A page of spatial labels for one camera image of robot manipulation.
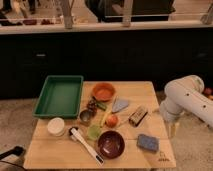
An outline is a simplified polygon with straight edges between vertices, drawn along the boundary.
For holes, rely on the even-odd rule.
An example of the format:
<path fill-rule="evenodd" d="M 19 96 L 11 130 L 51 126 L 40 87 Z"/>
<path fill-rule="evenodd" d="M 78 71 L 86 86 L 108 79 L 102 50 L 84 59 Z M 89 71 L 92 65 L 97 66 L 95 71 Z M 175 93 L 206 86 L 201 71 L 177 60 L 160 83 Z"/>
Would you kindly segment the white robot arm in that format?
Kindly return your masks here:
<path fill-rule="evenodd" d="M 169 137 L 175 135 L 184 111 L 195 114 L 213 127 L 213 101 L 202 94 L 203 90 L 204 82 L 197 75 L 175 79 L 165 85 L 166 98 L 160 103 L 159 113 L 167 124 Z"/>

